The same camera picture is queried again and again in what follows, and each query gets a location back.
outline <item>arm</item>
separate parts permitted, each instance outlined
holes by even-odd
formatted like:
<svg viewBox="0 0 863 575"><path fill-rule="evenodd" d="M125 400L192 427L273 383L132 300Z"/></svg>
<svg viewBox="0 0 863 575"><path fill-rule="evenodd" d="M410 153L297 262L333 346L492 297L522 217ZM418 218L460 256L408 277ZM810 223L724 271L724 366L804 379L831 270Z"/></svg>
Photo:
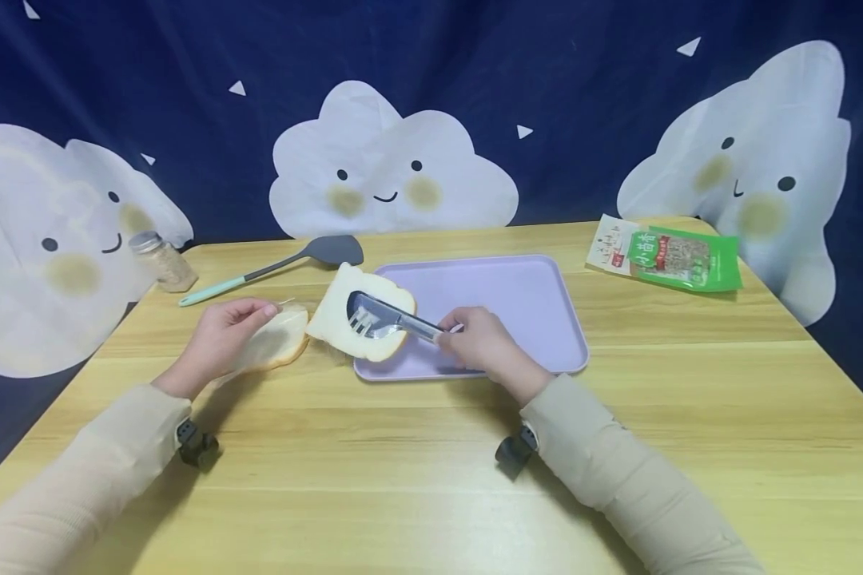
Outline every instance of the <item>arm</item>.
<svg viewBox="0 0 863 575"><path fill-rule="evenodd" d="M570 376L553 377L498 317L462 307L437 343L517 399L541 459L579 502L599 510L656 575L757 575L764 569L722 515L672 465L617 423Z"/></svg>
<svg viewBox="0 0 863 575"><path fill-rule="evenodd" d="M567 375L522 410L539 453L579 502L607 516L650 573L764 573L690 480Z"/></svg>
<svg viewBox="0 0 863 575"><path fill-rule="evenodd" d="M0 508L0 573L57 573L92 545L176 453L189 400L135 387Z"/></svg>
<svg viewBox="0 0 863 575"><path fill-rule="evenodd" d="M80 430L60 458L0 508L0 574L57 573L153 482L178 448L191 401L230 371L278 313L252 298L211 305L179 359Z"/></svg>

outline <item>yellow cheek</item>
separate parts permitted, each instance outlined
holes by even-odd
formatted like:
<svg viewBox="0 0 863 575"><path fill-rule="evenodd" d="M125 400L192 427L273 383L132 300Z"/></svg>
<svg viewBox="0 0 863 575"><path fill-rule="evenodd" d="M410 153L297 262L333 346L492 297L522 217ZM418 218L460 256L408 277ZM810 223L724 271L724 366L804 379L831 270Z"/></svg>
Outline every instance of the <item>yellow cheek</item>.
<svg viewBox="0 0 863 575"><path fill-rule="evenodd" d="M441 204L441 186L429 176L415 176L406 185L406 197L421 212L430 212Z"/></svg>
<svg viewBox="0 0 863 575"><path fill-rule="evenodd" d="M738 229L746 240L770 240L786 226L786 201L775 193L748 198L738 214Z"/></svg>
<svg viewBox="0 0 863 575"><path fill-rule="evenodd" d="M99 291L99 266L86 254L61 254L45 266L45 280L61 295L89 297Z"/></svg>
<svg viewBox="0 0 863 575"><path fill-rule="evenodd" d="M329 205L342 216L351 219L364 210L364 196L357 189L335 185L329 188Z"/></svg>
<svg viewBox="0 0 863 575"><path fill-rule="evenodd" d="M694 176L694 191L709 192L721 184L732 173L732 160L725 153L718 153Z"/></svg>
<svg viewBox="0 0 863 575"><path fill-rule="evenodd" d="M121 225L121 230L125 236L134 236L139 232L146 232L157 228L151 217L147 213L134 204L125 204L121 206L121 211L118 212L118 225Z"/></svg>

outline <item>person's left hand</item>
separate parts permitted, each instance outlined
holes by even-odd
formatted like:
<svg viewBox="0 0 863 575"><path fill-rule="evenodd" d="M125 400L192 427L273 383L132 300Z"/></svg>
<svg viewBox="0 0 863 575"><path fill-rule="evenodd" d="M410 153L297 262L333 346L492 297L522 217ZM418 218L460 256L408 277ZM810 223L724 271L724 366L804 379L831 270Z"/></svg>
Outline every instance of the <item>person's left hand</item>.
<svg viewBox="0 0 863 575"><path fill-rule="evenodd" d="M278 312L278 305L255 297L209 305L189 345L153 385L173 397L195 399L208 383L227 375L243 346Z"/></svg>

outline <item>black clip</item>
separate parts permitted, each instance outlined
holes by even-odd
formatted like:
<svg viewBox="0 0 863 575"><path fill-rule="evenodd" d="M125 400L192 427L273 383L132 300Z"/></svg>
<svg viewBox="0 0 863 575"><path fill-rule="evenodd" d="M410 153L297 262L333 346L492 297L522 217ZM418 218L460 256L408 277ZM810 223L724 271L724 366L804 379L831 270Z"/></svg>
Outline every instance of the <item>black clip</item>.
<svg viewBox="0 0 863 575"><path fill-rule="evenodd" d="M221 454L221 444L211 434L203 434L191 419L186 419L176 429L179 442L179 458L190 466L208 472Z"/></svg>
<svg viewBox="0 0 863 575"><path fill-rule="evenodd" d="M514 481L536 450L534 431L527 425L522 425L516 436L506 437L499 443L495 460L499 463L499 468Z"/></svg>

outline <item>white bread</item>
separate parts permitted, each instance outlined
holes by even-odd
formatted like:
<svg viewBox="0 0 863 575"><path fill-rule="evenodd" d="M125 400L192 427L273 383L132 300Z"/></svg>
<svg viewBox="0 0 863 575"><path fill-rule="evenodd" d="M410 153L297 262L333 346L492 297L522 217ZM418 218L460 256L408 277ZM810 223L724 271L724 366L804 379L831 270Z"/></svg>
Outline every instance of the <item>white bread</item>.
<svg viewBox="0 0 863 575"><path fill-rule="evenodd" d="M297 359L307 347L307 317L303 305L285 304L243 347L233 362L232 375L268 371Z"/></svg>
<svg viewBox="0 0 863 575"><path fill-rule="evenodd" d="M383 362L396 353L406 341L406 332L397 332L382 339L369 339L355 333L348 325L348 296L353 291L364 291L404 312L416 313L416 301L412 294L391 280L372 273L364 273L343 263L336 272L332 284L314 312L306 328L312 338L322 339L337 350L369 362Z"/></svg>

